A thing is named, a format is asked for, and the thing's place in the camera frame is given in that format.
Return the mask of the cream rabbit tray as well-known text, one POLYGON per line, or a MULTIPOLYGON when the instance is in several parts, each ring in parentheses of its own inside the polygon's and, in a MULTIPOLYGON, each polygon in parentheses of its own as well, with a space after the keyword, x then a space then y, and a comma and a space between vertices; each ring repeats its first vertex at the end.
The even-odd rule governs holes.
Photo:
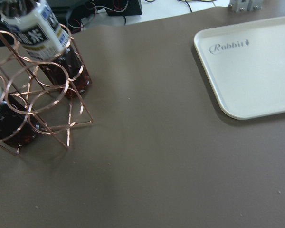
POLYGON ((205 29, 194 46, 226 115, 285 113, 285 16, 205 29))

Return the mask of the tea bottle front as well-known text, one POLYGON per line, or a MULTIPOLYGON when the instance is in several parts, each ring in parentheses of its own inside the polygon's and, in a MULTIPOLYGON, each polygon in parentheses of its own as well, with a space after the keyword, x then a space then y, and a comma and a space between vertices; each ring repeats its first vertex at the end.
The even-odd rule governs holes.
POLYGON ((29 122, 24 121, 24 114, 13 111, 4 99, 1 100, 2 93, 0 86, 0 140, 9 137, 3 143, 13 148, 26 146, 36 138, 37 134, 29 122))

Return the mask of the tea bottle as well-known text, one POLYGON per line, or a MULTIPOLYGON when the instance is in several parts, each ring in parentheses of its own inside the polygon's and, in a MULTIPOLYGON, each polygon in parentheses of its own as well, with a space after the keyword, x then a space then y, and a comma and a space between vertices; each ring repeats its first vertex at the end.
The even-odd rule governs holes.
POLYGON ((39 65, 50 82, 62 86, 71 79, 66 96, 84 93, 91 78, 45 0, 1 0, 0 16, 8 30, 39 65))
POLYGON ((9 137, 3 143, 13 148, 26 146, 36 138, 37 134, 29 122, 24 121, 24 114, 13 111, 4 99, 1 100, 2 93, 0 86, 0 140, 9 137))

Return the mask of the tea bottle right rear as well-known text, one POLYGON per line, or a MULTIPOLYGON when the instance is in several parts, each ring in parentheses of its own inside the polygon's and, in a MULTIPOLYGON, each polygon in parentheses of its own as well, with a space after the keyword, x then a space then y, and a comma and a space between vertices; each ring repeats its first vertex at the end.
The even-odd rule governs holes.
POLYGON ((91 78, 45 0, 1 0, 0 16, 8 30, 39 65, 50 82, 62 86, 71 79, 66 96, 84 93, 91 78))

